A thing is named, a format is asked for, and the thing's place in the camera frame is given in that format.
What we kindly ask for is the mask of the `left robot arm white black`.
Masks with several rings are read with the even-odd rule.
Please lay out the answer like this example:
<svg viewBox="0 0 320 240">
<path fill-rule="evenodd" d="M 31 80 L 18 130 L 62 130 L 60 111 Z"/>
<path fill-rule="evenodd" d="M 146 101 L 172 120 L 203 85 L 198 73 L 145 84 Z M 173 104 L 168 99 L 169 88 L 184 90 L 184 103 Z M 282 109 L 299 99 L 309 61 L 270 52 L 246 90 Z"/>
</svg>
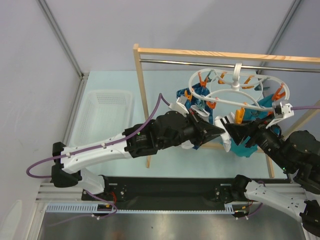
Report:
<svg viewBox="0 0 320 240">
<path fill-rule="evenodd" d="M 159 150 L 185 142 L 200 147 L 223 133 L 223 128 L 210 124 L 194 111 L 183 115 L 171 110 L 146 124 L 127 128 L 106 142 L 79 148 L 62 145 L 60 156 L 51 168 L 51 180 L 56 188 L 77 186 L 97 199 L 105 200 L 110 195 L 108 178 L 90 172 L 88 167 L 118 159 L 156 155 Z"/>
</svg>

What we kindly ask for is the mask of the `white sock plain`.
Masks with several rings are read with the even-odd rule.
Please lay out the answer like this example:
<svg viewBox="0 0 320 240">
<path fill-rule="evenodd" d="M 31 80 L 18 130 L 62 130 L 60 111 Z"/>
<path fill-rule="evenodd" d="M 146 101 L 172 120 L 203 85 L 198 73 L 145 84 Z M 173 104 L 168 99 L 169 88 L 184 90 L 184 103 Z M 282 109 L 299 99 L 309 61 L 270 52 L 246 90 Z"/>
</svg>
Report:
<svg viewBox="0 0 320 240">
<path fill-rule="evenodd" d="M 234 122 L 235 122 L 235 114 L 233 112 L 230 112 L 228 115 L 225 115 L 225 116 L 218 115 L 214 119 L 214 125 L 224 130 L 224 133 L 221 134 L 220 136 L 222 138 L 222 145 L 226 152 L 230 151 L 231 145 L 232 145 L 232 137 L 230 136 L 229 132 L 226 129 L 226 124 L 228 123 L 233 124 Z"/>
</svg>

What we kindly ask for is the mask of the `white sock black stripes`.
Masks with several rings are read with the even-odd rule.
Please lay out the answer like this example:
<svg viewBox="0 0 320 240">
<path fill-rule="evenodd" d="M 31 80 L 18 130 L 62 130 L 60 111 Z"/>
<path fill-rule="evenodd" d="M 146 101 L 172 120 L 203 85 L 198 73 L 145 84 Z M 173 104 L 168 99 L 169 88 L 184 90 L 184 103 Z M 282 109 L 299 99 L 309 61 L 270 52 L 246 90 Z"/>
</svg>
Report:
<svg viewBox="0 0 320 240">
<path fill-rule="evenodd" d="M 207 112 L 205 109 L 200 109 L 198 106 L 196 105 L 191 105 L 190 109 L 192 109 L 194 112 L 196 112 L 203 120 L 205 120 L 206 122 L 209 122 L 209 116 L 210 113 Z M 181 147 L 185 150 L 188 149 L 194 149 L 197 150 L 199 148 L 199 146 L 195 146 L 194 144 L 192 144 L 189 140 L 185 141 L 181 144 Z"/>
</svg>

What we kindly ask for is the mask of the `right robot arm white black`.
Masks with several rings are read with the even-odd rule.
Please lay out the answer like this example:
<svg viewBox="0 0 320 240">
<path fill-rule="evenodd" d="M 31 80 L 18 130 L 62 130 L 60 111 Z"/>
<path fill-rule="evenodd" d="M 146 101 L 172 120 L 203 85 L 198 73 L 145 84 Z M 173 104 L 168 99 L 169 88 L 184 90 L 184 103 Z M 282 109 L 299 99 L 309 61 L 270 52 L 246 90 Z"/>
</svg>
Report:
<svg viewBox="0 0 320 240">
<path fill-rule="evenodd" d="M 225 129 L 236 145 L 259 146 L 284 174 L 294 175 L 295 183 L 305 191 L 319 195 L 320 142 L 307 130 L 294 131 L 284 138 L 278 125 L 267 124 L 266 118 L 257 118 L 241 124 L 227 123 Z M 280 194 L 240 174 L 234 178 L 230 194 L 237 201 L 246 198 L 281 211 L 301 223 L 309 233 L 320 235 L 320 204 L 317 200 Z"/>
</svg>

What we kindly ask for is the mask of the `orange clothes peg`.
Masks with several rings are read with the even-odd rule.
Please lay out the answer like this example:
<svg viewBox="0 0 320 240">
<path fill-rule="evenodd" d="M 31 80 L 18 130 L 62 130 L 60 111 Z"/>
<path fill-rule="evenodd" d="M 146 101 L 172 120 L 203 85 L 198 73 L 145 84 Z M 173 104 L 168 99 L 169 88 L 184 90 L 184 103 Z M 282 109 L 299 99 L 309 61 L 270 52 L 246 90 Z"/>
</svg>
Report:
<svg viewBox="0 0 320 240">
<path fill-rule="evenodd" d="M 242 107 L 235 111 L 234 122 L 236 124 L 241 124 L 245 115 L 245 109 Z"/>
</svg>

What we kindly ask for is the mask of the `white round clip hanger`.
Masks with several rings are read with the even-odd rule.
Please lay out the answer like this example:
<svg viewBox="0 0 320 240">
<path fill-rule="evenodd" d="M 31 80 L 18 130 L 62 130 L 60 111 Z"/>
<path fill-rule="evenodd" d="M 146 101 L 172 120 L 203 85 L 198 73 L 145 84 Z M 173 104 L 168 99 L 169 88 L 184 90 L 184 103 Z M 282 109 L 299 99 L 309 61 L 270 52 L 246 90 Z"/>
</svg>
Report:
<svg viewBox="0 0 320 240">
<path fill-rule="evenodd" d="M 231 106 L 241 107 L 241 108 L 247 108 L 255 111 L 260 112 L 270 112 L 273 110 L 272 107 L 265 107 L 260 105 L 255 98 L 253 98 L 251 95 L 247 94 L 245 92 L 246 89 L 249 87 L 256 87 L 256 86 L 262 86 L 263 82 L 265 81 L 274 81 L 277 82 L 280 85 L 280 90 L 284 92 L 284 100 L 287 102 L 290 99 L 290 89 L 288 85 L 280 80 L 277 77 L 269 76 L 269 75 L 261 75 L 261 74 L 254 74 L 249 75 L 247 73 L 241 73 L 241 69 L 244 68 L 242 63 L 236 63 L 235 66 L 232 67 L 233 71 L 226 71 L 225 74 L 232 76 L 232 81 L 226 81 L 224 78 L 222 78 L 219 73 L 223 73 L 220 69 L 215 68 L 204 68 L 197 72 L 195 72 L 189 79 L 188 82 L 188 89 L 192 96 L 199 100 L 207 101 L 210 103 L 221 103 L 221 104 L 227 104 Z M 193 81 L 195 77 L 199 78 L 199 82 L 202 83 L 202 73 L 214 73 L 214 78 L 220 80 L 223 84 L 229 85 L 229 88 L 227 89 L 219 89 L 215 91 L 209 91 L 208 94 L 198 94 L 196 93 L 196 90 L 193 87 Z M 257 79 L 256 82 L 252 83 L 240 83 L 241 76 L 246 76 L 249 79 Z M 219 93 L 232 93 L 232 94 L 239 94 L 243 95 L 246 98 L 250 99 L 252 101 L 252 105 L 248 105 L 245 103 L 235 102 L 235 101 L 229 101 L 225 99 L 221 99 L 217 97 L 217 94 Z"/>
</svg>

